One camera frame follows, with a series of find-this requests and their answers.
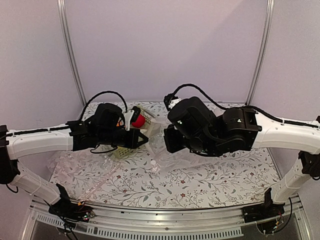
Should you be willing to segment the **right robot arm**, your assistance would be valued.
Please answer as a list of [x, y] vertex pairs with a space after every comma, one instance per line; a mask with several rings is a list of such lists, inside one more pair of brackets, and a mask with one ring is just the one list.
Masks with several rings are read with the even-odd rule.
[[320, 178], [320, 123], [272, 116], [256, 106], [224, 108], [215, 115], [198, 97], [164, 98], [169, 126], [166, 149], [188, 149], [202, 157], [236, 151], [280, 148], [298, 151], [298, 159], [283, 179], [270, 187], [258, 213], [269, 218], [308, 180]]

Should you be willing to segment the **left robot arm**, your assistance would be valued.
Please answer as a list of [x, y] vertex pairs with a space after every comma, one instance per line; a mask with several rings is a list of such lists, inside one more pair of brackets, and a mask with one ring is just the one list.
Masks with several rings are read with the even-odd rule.
[[29, 155], [53, 151], [82, 151], [101, 145], [137, 149], [148, 142], [148, 137], [131, 123], [138, 119], [140, 108], [123, 112], [112, 103], [101, 103], [95, 113], [86, 120], [68, 121], [50, 128], [31, 130], [8, 130], [0, 127], [0, 183], [21, 188], [35, 195], [63, 216], [74, 213], [66, 189], [44, 180], [23, 167], [18, 159]]

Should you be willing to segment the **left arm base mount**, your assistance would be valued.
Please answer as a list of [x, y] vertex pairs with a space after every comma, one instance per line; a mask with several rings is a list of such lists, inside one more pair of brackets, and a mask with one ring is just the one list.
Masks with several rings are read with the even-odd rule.
[[59, 190], [60, 199], [55, 204], [49, 204], [48, 212], [58, 217], [65, 218], [72, 222], [88, 222], [95, 216], [93, 208], [86, 206], [84, 203], [72, 203], [66, 189], [56, 184]]

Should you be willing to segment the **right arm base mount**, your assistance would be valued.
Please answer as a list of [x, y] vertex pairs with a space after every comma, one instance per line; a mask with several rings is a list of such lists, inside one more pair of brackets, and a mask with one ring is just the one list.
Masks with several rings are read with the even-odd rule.
[[269, 188], [264, 193], [262, 203], [245, 206], [241, 209], [244, 222], [256, 222], [257, 229], [263, 235], [275, 234], [284, 223], [285, 204], [274, 203], [271, 192], [272, 189]]

